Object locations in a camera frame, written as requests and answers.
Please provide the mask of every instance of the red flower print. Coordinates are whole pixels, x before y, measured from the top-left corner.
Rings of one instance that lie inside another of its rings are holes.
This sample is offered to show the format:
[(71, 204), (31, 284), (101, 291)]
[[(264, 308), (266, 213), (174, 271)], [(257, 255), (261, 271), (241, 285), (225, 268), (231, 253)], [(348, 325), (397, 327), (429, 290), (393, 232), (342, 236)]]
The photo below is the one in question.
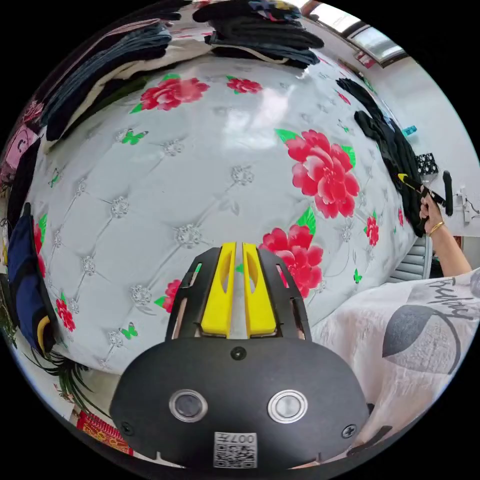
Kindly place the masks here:
[(312, 238), (306, 225), (292, 225), (288, 235), (281, 228), (274, 228), (263, 236), (263, 243), (258, 247), (270, 250), (285, 262), (303, 298), (322, 281), (319, 263), (324, 251), (317, 245), (310, 245)]
[(373, 216), (369, 216), (366, 220), (366, 236), (372, 247), (379, 241), (379, 226)]
[(23, 123), (30, 122), (31, 120), (36, 119), (42, 113), (43, 108), (44, 104), (42, 102), (37, 102), (36, 100), (33, 100), (23, 113)]
[(166, 286), (166, 290), (165, 290), (166, 299), (163, 301), (162, 307), (169, 314), (172, 313), (172, 306), (174, 305), (175, 295), (177, 294), (177, 290), (179, 289), (181, 283), (182, 281), (177, 279), (170, 282)]
[(239, 94), (257, 94), (263, 87), (256, 81), (247, 80), (246, 78), (231, 78), (226, 84), (227, 87), (235, 90)]
[(314, 197), (316, 207), (326, 219), (339, 212), (354, 214), (354, 197), (359, 194), (357, 179), (350, 172), (352, 164), (340, 145), (330, 146), (327, 137), (315, 130), (303, 131), (285, 142), (288, 154), (298, 163), (292, 168), (293, 185), (304, 195)]
[(72, 314), (67, 309), (67, 304), (60, 298), (56, 299), (56, 310), (58, 316), (63, 320), (63, 326), (73, 332), (75, 330), (75, 323)]
[(200, 100), (202, 93), (209, 88), (209, 85), (200, 82), (198, 78), (189, 78), (188, 80), (169, 78), (161, 81), (158, 86), (149, 88), (141, 95), (141, 109), (174, 109), (182, 103), (189, 104)]
[(339, 91), (337, 91), (337, 93), (338, 93), (338, 96), (339, 96), (346, 104), (351, 105), (350, 100), (349, 100), (345, 95), (342, 95)]
[(40, 249), (42, 248), (42, 231), (40, 230), (40, 226), (38, 223), (33, 227), (33, 242), (35, 243), (35, 252), (38, 258), (38, 267), (40, 268), (41, 276), (45, 278), (45, 262), (40, 255)]

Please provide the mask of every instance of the window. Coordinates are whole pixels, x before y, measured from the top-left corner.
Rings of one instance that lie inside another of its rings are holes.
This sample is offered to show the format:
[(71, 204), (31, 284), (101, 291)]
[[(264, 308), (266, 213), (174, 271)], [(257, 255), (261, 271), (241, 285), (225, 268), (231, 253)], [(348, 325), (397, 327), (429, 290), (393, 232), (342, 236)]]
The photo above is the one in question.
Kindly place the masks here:
[(369, 26), (360, 32), (353, 33), (350, 35), (349, 39), (379, 64), (382, 64), (393, 57), (405, 54), (405, 51), (401, 46), (398, 46), (381, 31), (378, 31), (372, 26)]
[(344, 33), (352, 25), (361, 22), (356, 16), (326, 3), (321, 3), (317, 8), (314, 8), (311, 15), (317, 15), (320, 22), (328, 25), (340, 34)]

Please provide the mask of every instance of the folded clothing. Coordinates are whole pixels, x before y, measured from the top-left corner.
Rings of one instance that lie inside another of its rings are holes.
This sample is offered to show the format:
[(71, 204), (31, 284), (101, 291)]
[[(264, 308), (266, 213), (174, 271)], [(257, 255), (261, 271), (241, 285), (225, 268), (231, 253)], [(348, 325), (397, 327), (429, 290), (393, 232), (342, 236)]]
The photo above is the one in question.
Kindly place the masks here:
[(8, 284), (13, 323), (30, 346), (45, 355), (55, 344), (52, 324), (57, 318), (40, 273), (30, 210), (26, 203), (8, 243)]
[(226, 40), (223, 38), (223, 35), (214, 31), (208, 38), (205, 37), (205, 41), (212, 46), (222, 46), (227, 47), (247, 47), (249, 49), (260, 52), (269, 57), (279, 56), (297, 62), (301, 62), (306, 65), (315, 65), (320, 62), (319, 58), (308, 48), (304, 50), (299, 50), (297, 48), (292, 48), (285, 45), (279, 45), (276, 43), (262, 43), (258, 41), (238, 41), (238, 40)]
[(226, 0), (199, 8), (192, 18), (195, 22), (209, 22), (248, 15), (261, 16), (271, 22), (288, 22), (302, 16), (297, 6), (286, 1)]
[(112, 35), (124, 35), (127, 32), (141, 29), (147, 25), (156, 24), (162, 20), (178, 20), (181, 15), (176, 13), (174, 14), (175, 18), (172, 18), (173, 14), (171, 12), (177, 12), (179, 9), (190, 5), (191, 3), (192, 0), (161, 0), (154, 5), (149, 5), (124, 16), (120, 20), (103, 28), (91, 38), (83, 42), (82, 45), (76, 48), (55, 68), (55, 70), (37, 89), (35, 93), (36, 100), (38, 102), (43, 102), (55, 88), (58, 88), (69, 72), (80, 66), (94, 54), (95, 47), (100, 42), (106, 40)]
[[(102, 68), (104, 75), (98, 78), (94, 85), (91, 85), (91, 81), (88, 82), (90, 90), (82, 87), (81, 91), (71, 97), (57, 112), (54, 121), (50, 121), (46, 131), (47, 142), (44, 144), (43, 151), (47, 152), (63, 136), (64, 132), (70, 129), (73, 123), (87, 112), (109, 81), (113, 79), (127, 80), (137, 72), (149, 72), (166, 66), (171, 67), (178, 62), (204, 55), (211, 49), (210, 45), (194, 38), (176, 38), (168, 44), (166, 50), (162, 50), (162, 55), (158, 57), (155, 57), (153, 52), (153, 58), (147, 59), (145, 58), (145, 52), (143, 52), (144, 59), (127, 62), (114, 69), (108, 69), (108, 66)], [(133, 58), (135, 53), (128, 54), (125, 58), (128, 56)]]
[(25, 200), (29, 193), (30, 185), (34, 178), (37, 154), (39, 152), (41, 137), (37, 138), (31, 146), (25, 150), (18, 161), (15, 178), (11, 186), (10, 197), (6, 206), (6, 219), (8, 220), (8, 238), (19, 221)]
[(46, 126), (46, 139), (49, 142), (58, 140), (64, 132), (70, 118), (77, 108), (82, 104), (85, 97), (89, 94), (94, 85), (108, 73), (116, 69), (126, 68), (126, 64), (134, 65), (135, 62), (161, 59), (165, 55), (165, 47), (153, 47), (140, 51), (132, 51), (114, 58), (101, 68), (99, 68), (93, 75), (80, 85), (73, 95), (70, 95), (54, 113), (49, 117)]
[(407, 174), (421, 182), (411, 145), (392, 119), (390, 123), (385, 121), (384, 113), (364, 87), (349, 78), (338, 79), (336, 83), (361, 102), (371, 115), (370, 117), (364, 111), (357, 111), (354, 118), (365, 136), (377, 142), (391, 181), (401, 194), (405, 216), (415, 234), (422, 237), (425, 231), (419, 226), (420, 194), (398, 178), (398, 174)]
[[(252, 50), (251, 52), (248, 52), (248, 48), (246, 50), (243, 50), (241, 47), (218, 47), (214, 48), (212, 50), (212, 53), (216, 57), (227, 57), (231, 59), (254, 59), (254, 60), (262, 60), (264, 61), (264, 58), (259, 58), (257, 55), (255, 55), (255, 51)], [(282, 65), (287, 65), (289, 67), (296, 67), (298, 69), (306, 69), (308, 65), (306, 63), (302, 63), (301, 61), (297, 60), (291, 60), (290, 58), (285, 59), (285, 57), (279, 56), (279, 55), (273, 55), (273, 54), (263, 54), (267, 57), (269, 57), (271, 60), (276, 61), (275, 63), (279, 63)]]
[(166, 47), (171, 39), (169, 31), (162, 24), (156, 24), (131, 32), (123, 36), (111, 48), (99, 51), (83, 63), (81, 68), (78, 68), (52, 95), (43, 108), (40, 124), (47, 125), (50, 117), (61, 107), (62, 103), (105, 64), (131, 52), (141, 54), (142, 50)]
[(301, 50), (324, 46), (321, 38), (296, 24), (279, 24), (252, 16), (212, 20), (210, 24), (228, 41), (276, 44)]

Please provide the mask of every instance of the green plant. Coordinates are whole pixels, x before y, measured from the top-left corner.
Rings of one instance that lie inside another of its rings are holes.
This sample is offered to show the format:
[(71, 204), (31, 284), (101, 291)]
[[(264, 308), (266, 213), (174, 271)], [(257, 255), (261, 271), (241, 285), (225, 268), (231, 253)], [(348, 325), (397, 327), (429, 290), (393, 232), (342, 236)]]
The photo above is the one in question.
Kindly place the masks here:
[(62, 397), (72, 398), (75, 405), (77, 405), (77, 407), (83, 410), (87, 415), (92, 415), (92, 412), (86, 406), (86, 403), (96, 408), (100, 413), (102, 413), (106, 417), (111, 418), (110, 415), (108, 415), (108, 413), (105, 413), (100, 408), (98, 408), (94, 403), (92, 403), (85, 396), (85, 394), (82, 392), (82, 389), (79, 386), (79, 385), (82, 385), (89, 392), (92, 392), (92, 390), (90, 390), (90, 388), (88, 388), (87, 385), (85, 385), (84, 381), (82, 380), (82, 371), (84, 372), (88, 371), (89, 369), (88, 367), (86, 367), (85, 365), (81, 365), (80, 363), (77, 363), (76, 361), (73, 361), (70, 358), (67, 358), (63, 355), (60, 355), (59, 353), (51, 351), (48, 354), (47, 359), (54, 366), (52, 368), (47, 368), (39, 362), (37, 355), (35, 354), (35, 350), (31, 347), (30, 349), (31, 349), (31, 354), (33, 355), (33, 358), (35, 359), (35, 361), (33, 361), (27, 355), (25, 356), (34, 365), (36, 365), (37, 367), (40, 367), (42, 370), (44, 370), (48, 374), (58, 378), (58, 383), (60, 385)]

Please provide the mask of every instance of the person's arm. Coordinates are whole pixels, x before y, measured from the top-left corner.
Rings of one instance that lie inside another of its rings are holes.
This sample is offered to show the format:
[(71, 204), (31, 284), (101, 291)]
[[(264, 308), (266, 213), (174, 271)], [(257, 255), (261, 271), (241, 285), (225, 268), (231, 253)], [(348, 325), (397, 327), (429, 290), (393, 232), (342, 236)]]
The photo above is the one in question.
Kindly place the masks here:
[(435, 250), (440, 261), (443, 275), (445, 277), (456, 277), (471, 272), (472, 267), (453, 235), (443, 223), (439, 206), (430, 195), (421, 199), (420, 218), (425, 219), (427, 217), (425, 232), (431, 238), (433, 250)]

